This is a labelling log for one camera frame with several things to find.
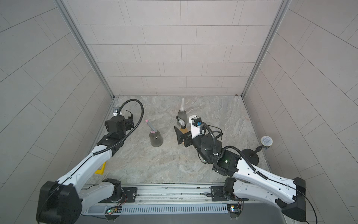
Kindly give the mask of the orange translucent spray bottle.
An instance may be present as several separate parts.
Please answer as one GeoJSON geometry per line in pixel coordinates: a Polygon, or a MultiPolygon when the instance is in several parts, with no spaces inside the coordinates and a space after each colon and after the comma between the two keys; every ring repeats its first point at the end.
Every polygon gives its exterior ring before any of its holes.
{"type": "Polygon", "coordinates": [[[179,128],[179,130],[180,130],[183,134],[186,134],[186,133],[190,132],[190,129],[188,129],[188,128],[185,128],[185,129],[179,128]]]}

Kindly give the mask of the black spray nozzle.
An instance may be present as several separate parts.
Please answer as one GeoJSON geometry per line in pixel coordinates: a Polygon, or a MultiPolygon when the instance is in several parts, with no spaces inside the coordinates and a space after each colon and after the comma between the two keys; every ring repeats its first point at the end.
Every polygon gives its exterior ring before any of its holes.
{"type": "Polygon", "coordinates": [[[186,116],[176,116],[177,119],[177,123],[179,123],[181,129],[186,129],[186,124],[187,124],[187,117],[186,116]]]}

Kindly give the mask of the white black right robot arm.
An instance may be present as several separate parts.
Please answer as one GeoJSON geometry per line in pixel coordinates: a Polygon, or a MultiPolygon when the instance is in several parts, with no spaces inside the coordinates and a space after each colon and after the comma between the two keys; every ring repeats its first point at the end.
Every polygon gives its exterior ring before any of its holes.
{"type": "Polygon", "coordinates": [[[253,199],[271,204],[296,221],[306,222],[306,182],[300,177],[284,178],[252,164],[234,146],[222,146],[220,131],[195,127],[183,133],[175,127],[178,144],[193,146],[200,160],[211,164],[213,171],[226,177],[223,198],[228,201],[253,199]]]}

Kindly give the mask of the clear grey spray bottle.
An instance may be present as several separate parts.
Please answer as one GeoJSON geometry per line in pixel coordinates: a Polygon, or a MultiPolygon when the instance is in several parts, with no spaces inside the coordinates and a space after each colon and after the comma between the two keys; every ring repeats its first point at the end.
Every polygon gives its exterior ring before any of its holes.
{"type": "Polygon", "coordinates": [[[186,110],[179,110],[177,115],[181,120],[183,120],[185,123],[188,122],[188,116],[186,113],[186,110]]]}

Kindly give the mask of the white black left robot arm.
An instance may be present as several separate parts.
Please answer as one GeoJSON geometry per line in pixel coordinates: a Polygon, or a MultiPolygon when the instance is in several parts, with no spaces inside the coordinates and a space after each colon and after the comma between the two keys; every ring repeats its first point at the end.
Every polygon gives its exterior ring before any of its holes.
{"type": "Polygon", "coordinates": [[[102,200],[119,203],[123,190],[119,180],[105,179],[85,187],[89,178],[124,144],[128,131],[134,130],[133,115],[119,114],[105,122],[108,132],[78,165],[57,181],[46,182],[40,189],[36,221],[45,224],[74,224],[80,215],[102,200]]]}

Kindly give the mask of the pink spray nozzle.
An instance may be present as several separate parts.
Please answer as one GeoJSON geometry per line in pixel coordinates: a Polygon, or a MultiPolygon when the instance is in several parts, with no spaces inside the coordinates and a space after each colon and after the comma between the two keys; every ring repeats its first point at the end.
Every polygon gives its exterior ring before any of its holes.
{"type": "Polygon", "coordinates": [[[151,124],[151,122],[149,120],[146,120],[145,122],[150,127],[151,133],[156,133],[157,132],[157,129],[151,124]]]}

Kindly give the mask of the dark grey spray bottle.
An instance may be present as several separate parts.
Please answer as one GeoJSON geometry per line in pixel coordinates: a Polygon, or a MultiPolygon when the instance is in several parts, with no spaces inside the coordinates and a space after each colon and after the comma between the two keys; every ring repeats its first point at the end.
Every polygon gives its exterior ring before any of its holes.
{"type": "Polygon", "coordinates": [[[153,147],[160,147],[163,144],[163,138],[161,136],[160,131],[151,131],[149,133],[149,137],[150,137],[150,141],[151,141],[151,145],[153,147]]]}

